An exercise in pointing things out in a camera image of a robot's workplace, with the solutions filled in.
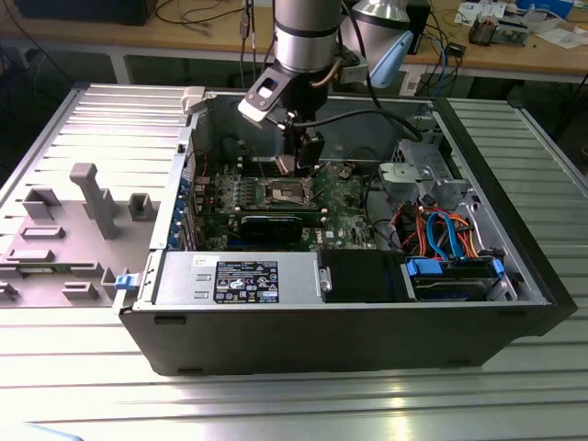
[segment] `warning label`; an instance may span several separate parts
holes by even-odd
[[[277,262],[219,262],[217,303],[278,303]]]

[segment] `black cable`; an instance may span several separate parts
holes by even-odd
[[[364,212],[366,213],[366,221],[369,224],[369,226],[371,226],[374,233],[376,233],[379,237],[381,237],[384,241],[386,241],[386,244],[388,245],[389,248],[393,248],[394,243],[390,240],[390,238],[386,237],[386,234],[384,234],[383,232],[381,232],[380,230],[378,230],[376,228],[376,224],[383,222],[383,221],[391,221],[391,220],[380,219],[375,222],[372,222],[371,219],[369,218],[368,196],[369,196],[369,191],[371,190],[371,185],[374,182],[374,180],[376,179],[377,175],[378,175],[378,168],[376,168],[374,173],[369,177],[369,180],[367,181],[367,189],[366,189],[366,193],[364,193],[364,200],[363,200]]]
[[[210,11],[211,9],[216,9],[222,3],[222,0],[218,0],[217,3],[216,3],[216,5],[206,6],[206,7],[194,7],[194,8],[189,9],[186,12],[183,13],[181,11],[180,1],[181,0],[176,0],[176,2],[177,2],[177,11],[180,14],[180,19],[182,21],[189,20],[189,18],[187,16],[189,16],[190,14],[193,14],[193,13],[198,12],[198,11]],[[207,36],[210,36],[211,35],[211,32],[208,31],[208,30],[206,30],[206,27],[209,26],[208,23],[200,23],[199,25],[201,26],[201,28],[191,28],[190,27],[190,24],[188,24],[188,23],[184,23],[182,26],[184,28],[186,28],[186,29],[194,30],[195,32],[200,32],[200,33],[203,33],[203,34],[205,34]]]
[[[229,14],[234,14],[236,12],[242,12],[243,8],[240,7],[239,9],[233,9],[231,11],[223,12],[222,14],[218,14],[217,16],[202,18],[200,20],[182,20],[182,21],[175,21],[170,20],[168,18],[162,17],[161,10],[164,6],[169,5],[170,3],[174,2],[175,0],[165,0],[155,9],[155,16],[160,20],[164,21],[165,23],[170,23],[172,25],[197,25],[198,23],[206,23],[207,21],[216,20],[217,18],[228,16]]]
[[[38,87],[31,87],[28,83],[27,80],[25,79],[25,70],[22,69],[18,69],[16,66],[17,64],[10,59],[10,57],[8,56],[8,54],[6,52],[4,52],[4,48],[2,47],[2,45],[0,44],[0,57],[2,58],[2,72],[5,73],[6,72],[6,67],[5,67],[5,63],[4,63],[4,57],[6,57],[10,62],[11,62],[11,67],[10,70],[13,70],[18,73],[18,78],[20,79],[20,82],[23,84],[23,86],[25,86],[25,88],[33,95],[33,98],[35,99],[35,101],[37,102],[37,104],[39,104],[39,106],[43,107],[45,110],[49,111],[49,112],[54,112],[55,111],[55,107],[50,107],[48,105],[46,105],[45,103],[43,103],[42,101],[40,101],[38,94],[43,94],[48,98],[51,98],[53,101],[55,101],[57,104],[61,104],[62,101],[53,96],[52,94],[50,94],[49,92],[47,92],[46,90],[43,90],[41,88]],[[11,100],[11,96],[9,93],[9,90],[6,90],[7,93],[7,99],[8,101]]]
[[[276,29],[276,0],[272,0],[272,19],[273,19],[272,29]],[[262,69],[265,69],[267,67],[267,60],[269,59],[269,54],[274,49],[275,41],[276,41],[276,32],[274,31],[274,32],[272,32],[272,40],[269,43],[269,46],[267,47],[266,56],[264,57],[264,64],[263,64]]]
[[[429,87],[435,87],[436,85],[438,85],[442,80],[446,81],[447,78],[449,78],[451,75],[453,75],[453,78],[451,79],[450,82],[447,82],[443,85],[441,85],[441,87],[439,87],[439,91],[444,90],[445,88],[447,88],[448,86],[451,86],[449,89],[449,94],[451,95],[451,93],[453,92],[453,87],[455,86],[458,77],[459,77],[459,68],[461,67],[461,64],[463,62],[463,58],[458,57],[458,56],[454,56],[454,58],[456,59],[456,67],[453,71],[451,71],[450,73],[447,74],[447,76],[445,78],[441,78],[441,76],[439,76],[435,81],[433,81],[433,83],[431,83],[431,77],[432,75],[435,74],[435,71],[433,71],[431,73],[431,75],[429,76],[429,78],[427,78],[426,81],[423,82],[423,86],[416,92],[416,95],[419,96],[421,94],[421,92],[423,92],[423,89],[426,87],[427,88],[427,93],[429,91]]]
[[[570,104],[568,105],[567,109],[561,114],[561,117],[560,117],[554,131],[553,131],[553,134],[555,135],[556,139],[559,138],[563,134],[563,132],[570,125],[570,123],[574,120],[574,118],[576,117],[576,113],[577,113],[578,109],[580,108],[580,105],[582,104],[584,99],[588,96],[588,92],[587,92],[583,96],[581,96],[580,99],[578,99],[578,96],[582,90],[582,87],[586,84],[587,80],[588,80],[588,72],[586,73],[586,75],[584,76],[584,78],[582,79],[582,81],[580,82],[580,84],[578,85],[578,87],[576,88],[574,93],[572,94]]]
[[[374,156],[374,158],[376,158],[379,162],[382,161],[381,158],[379,157],[378,152],[376,152],[374,149],[372,149],[371,147],[368,147],[366,145],[358,145],[357,147],[352,147],[351,149],[349,149],[347,151],[347,153],[345,154],[345,156],[343,157],[344,161],[347,161],[349,159],[349,155],[352,152],[355,152],[357,150],[365,150],[367,152],[370,152]]]
[[[341,32],[341,27],[337,28],[337,39],[339,40],[339,56],[343,56],[343,32]]]
[[[420,142],[423,140],[423,134],[418,129],[416,129],[416,127],[414,127],[413,124],[408,122],[408,120],[406,120],[404,117],[401,117],[400,115],[398,115],[394,112],[390,112],[389,110],[385,110],[383,108],[362,108],[359,110],[351,110],[350,112],[345,112],[340,115],[335,115],[334,117],[322,119],[320,121],[293,122],[293,123],[291,123],[291,127],[296,128],[296,129],[307,129],[310,127],[320,127],[320,126],[324,126],[325,124],[331,124],[332,122],[339,121],[341,119],[351,118],[356,115],[364,115],[364,114],[368,114],[368,113],[375,113],[375,114],[383,116],[386,119],[390,118],[390,119],[393,119],[397,122],[400,122],[403,127],[408,129],[408,131],[412,135],[414,135],[415,141]]]
[[[269,54],[271,53],[272,49],[274,49],[274,41],[276,40],[276,36],[272,35],[272,42],[269,43],[267,47],[266,56],[264,57],[263,69],[267,67],[267,59],[269,58]]]
[[[254,53],[254,83],[255,81],[257,81],[257,61],[255,59],[255,46],[257,44],[257,41],[255,41],[255,11],[254,11],[254,6],[255,6],[255,2],[254,0],[249,0],[250,3],[250,14],[251,14],[251,45],[253,48],[253,53]]]
[[[33,43],[35,46],[37,46],[37,49],[39,49],[41,52],[43,52],[43,54],[47,57],[47,60],[49,60],[51,62],[51,64],[53,64],[55,66],[55,68],[63,75],[63,77],[67,80],[67,82],[72,85],[74,82],[72,81],[72,78],[70,77],[70,75],[68,75],[63,69],[62,67],[55,62],[55,60],[52,59],[52,57],[43,49],[41,48],[41,46],[35,41],[35,39],[33,39],[30,34],[28,34],[28,32],[25,31],[25,29],[20,26],[20,23],[18,23],[17,19],[15,18],[15,16],[12,15],[12,12],[10,12],[10,8],[8,7],[8,3],[6,2],[6,0],[2,0],[4,3],[4,8],[7,12],[7,14],[10,16],[10,19],[13,21],[13,23],[15,24],[15,26],[18,28],[18,30],[20,30],[20,32],[22,32],[22,34],[27,37],[27,39]]]
[[[345,11],[345,13],[349,16],[349,20],[351,21],[351,25],[353,26],[354,32],[356,33],[356,38],[357,38],[357,44],[359,44],[359,51],[361,53],[361,56],[364,57],[366,60],[368,59],[367,53],[366,53],[366,45],[364,44],[364,39],[361,36],[361,30],[359,29],[359,25],[357,24],[357,20],[355,17],[353,17],[353,14],[351,13],[351,9],[349,8],[349,5],[346,3],[346,1],[344,0],[342,2],[343,4],[343,10]],[[366,86],[367,86],[367,91],[369,92],[369,96],[371,96],[371,100],[374,102],[374,106],[376,106],[379,110],[383,110],[384,108],[382,107],[382,105],[380,104],[378,97],[376,96],[376,92],[374,91],[374,86],[371,84],[371,78],[369,77],[369,72],[367,72],[366,75]],[[398,130],[398,126],[395,123],[395,119],[388,119],[386,118],[386,120],[390,123],[390,125],[395,129]],[[402,135],[406,136],[407,133],[403,130],[399,130]],[[416,136],[415,138],[413,137],[408,137],[411,141],[422,141],[423,140],[423,135],[421,133],[418,133],[418,136]]]
[[[6,63],[5,63],[4,57],[5,57],[4,50],[2,48],[2,45],[0,45],[0,67],[2,68],[2,75],[5,77],[5,81],[6,81],[6,103],[8,104],[8,109],[4,109],[4,108],[0,107],[0,110],[2,110],[4,113],[6,113],[18,125],[20,125],[22,127],[27,127],[27,124],[25,124],[23,121],[21,121],[17,117],[17,115],[14,113],[14,110],[11,108],[12,107],[12,98],[10,96],[10,87],[9,87],[7,79],[6,79],[7,70],[6,70]]]
[[[436,27],[432,26],[432,25],[425,25],[425,26],[428,28],[434,29],[439,33],[439,42],[441,43],[441,46],[443,46],[445,48],[447,46],[447,44],[449,44],[449,38],[447,37],[447,34],[443,30],[441,30],[441,28],[439,27],[439,24],[438,24],[439,22],[436,19],[435,14],[431,13],[430,15],[435,20]],[[425,88],[426,88],[427,94],[429,94],[431,92],[431,88],[430,88],[431,87],[431,80],[433,79],[433,76],[435,75],[437,69],[441,65],[441,62],[443,61],[443,55],[440,52],[437,52],[435,45],[432,45],[432,47],[433,47],[433,51],[435,51],[435,53],[439,56],[439,59],[437,60],[437,63],[435,65],[435,67],[433,68],[433,71],[429,74],[428,78],[426,80],[423,80],[423,85],[421,85],[421,88],[416,91],[415,95],[417,95],[417,96],[419,96]],[[433,85],[437,85],[440,80],[441,80],[441,77],[439,77],[438,81],[436,83],[434,83]]]
[[[239,70],[241,71],[241,86],[245,89],[245,72],[243,70],[243,56],[245,54],[245,39],[241,38],[241,51],[239,52]]]

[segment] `capacitor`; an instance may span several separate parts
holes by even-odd
[[[337,175],[339,176],[339,179],[346,181],[351,177],[351,170],[344,167],[341,170],[339,170],[339,173]]]

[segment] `side panel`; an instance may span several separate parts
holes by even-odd
[[[162,375],[481,366],[552,307],[123,312]]]
[[[446,99],[436,100],[435,108],[441,115],[448,134],[456,144],[452,145],[452,147],[458,148],[458,154],[461,155],[464,161],[463,165],[468,168],[476,179],[484,197],[488,201],[488,205],[492,207],[498,221],[506,230],[509,239],[519,253],[541,294],[557,305],[557,308],[553,309],[544,322],[539,323],[537,327],[530,331],[531,334],[545,334],[576,312],[578,308],[549,260],[543,254],[533,234],[531,234],[515,206],[508,198],[503,186],[501,186],[470,134],[460,122],[463,115],[460,116]],[[488,114],[486,116],[491,118],[492,114],[496,112],[489,111],[486,113]]]

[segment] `blue cable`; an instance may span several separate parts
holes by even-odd
[[[441,256],[441,258],[445,261],[449,260],[447,254],[443,252],[441,248],[437,246],[435,243],[435,237],[433,237],[433,225],[435,224],[435,218],[437,216],[441,216],[445,223],[447,224],[447,235],[449,236],[449,243],[451,244],[451,251],[453,255],[457,258],[463,257],[463,250],[458,243],[458,235],[456,233],[456,228],[453,225],[453,222],[445,213],[433,213],[429,216],[429,219],[426,222],[426,240],[431,245],[431,248],[435,250],[437,254]]]
[[[439,47],[439,50],[441,50],[441,59],[443,61],[443,69],[441,70],[441,77],[439,78],[439,81],[437,82],[437,86],[435,87],[435,90],[433,91],[433,96],[436,96],[440,90],[440,87],[441,87],[441,84],[443,83],[443,80],[445,80],[445,71],[447,69],[447,55],[445,54],[445,48],[443,47],[443,43],[441,43],[441,41],[439,41],[436,38],[431,37],[430,35],[426,35],[426,34],[423,34],[423,37],[427,37],[433,43],[436,43],[436,45]]]

